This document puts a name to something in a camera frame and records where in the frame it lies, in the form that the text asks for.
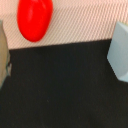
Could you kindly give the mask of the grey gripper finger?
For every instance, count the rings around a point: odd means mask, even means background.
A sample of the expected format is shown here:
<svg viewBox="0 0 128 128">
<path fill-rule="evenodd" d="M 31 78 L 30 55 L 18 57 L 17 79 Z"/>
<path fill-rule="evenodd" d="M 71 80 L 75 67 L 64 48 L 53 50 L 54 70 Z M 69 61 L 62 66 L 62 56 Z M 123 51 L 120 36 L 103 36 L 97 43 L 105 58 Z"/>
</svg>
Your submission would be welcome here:
<svg viewBox="0 0 128 128">
<path fill-rule="evenodd" d="M 3 28 L 3 21 L 0 20 L 0 89 L 7 76 L 11 75 L 12 64 L 10 63 L 10 53 L 7 38 Z"/>
</svg>

